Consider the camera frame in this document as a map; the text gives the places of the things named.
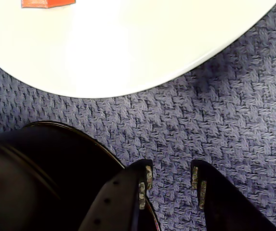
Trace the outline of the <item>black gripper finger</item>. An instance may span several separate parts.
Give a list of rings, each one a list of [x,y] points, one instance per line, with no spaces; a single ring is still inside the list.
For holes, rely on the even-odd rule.
[[[191,161],[191,184],[208,231],[276,231],[276,226],[208,162]]]
[[[81,223],[80,231],[136,231],[153,181],[153,162],[141,159],[107,181]]]

